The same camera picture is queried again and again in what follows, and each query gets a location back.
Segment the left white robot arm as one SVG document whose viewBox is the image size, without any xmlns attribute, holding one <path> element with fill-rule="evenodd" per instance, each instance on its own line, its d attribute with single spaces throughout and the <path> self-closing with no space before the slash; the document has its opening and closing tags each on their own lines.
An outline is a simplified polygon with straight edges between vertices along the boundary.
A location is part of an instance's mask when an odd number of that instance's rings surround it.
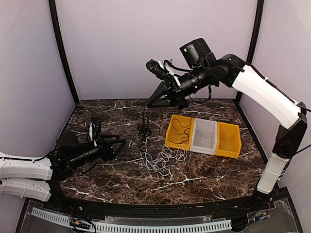
<svg viewBox="0 0 311 233">
<path fill-rule="evenodd" d="M 56 149 L 42 157 L 22 157 L 0 154 L 0 193 L 20 198 L 32 198 L 49 203 L 57 211 L 69 207 L 68 200 L 57 191 L 58 181 L 74 174 L 77 168 L 97 159 L 115 159 L 125 146 L 119 135 L 98 135 L 92 141 L 80 143 L 69 132 L 56 141 Z"/>
</svg>

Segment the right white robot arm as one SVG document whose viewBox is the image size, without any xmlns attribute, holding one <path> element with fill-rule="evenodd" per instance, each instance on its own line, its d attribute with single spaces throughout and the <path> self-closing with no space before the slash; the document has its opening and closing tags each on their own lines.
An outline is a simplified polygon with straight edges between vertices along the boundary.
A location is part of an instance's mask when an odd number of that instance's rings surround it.
<svg viewBox="0 0 311 233">
<path fill-rule="evenodd" d="M 146 68 L 161 81 L 147 102 L 149 108 L 187 108 L 186 96 L 223 83 L 253 99 L 280 123 L 272 155 L 248 199 L 248 207 L 257 211 L 269 200 L 291 159 L 301 152 L 300 144 L 308 125 L 308 109 L 238 56 L 227 54 L 216 58 L 202 38 L 183 45 L 180 51 L 188 64 L 182 76 L 173 73 L 175 67 L 168 60 L 146 63 Z"/>
</svg>

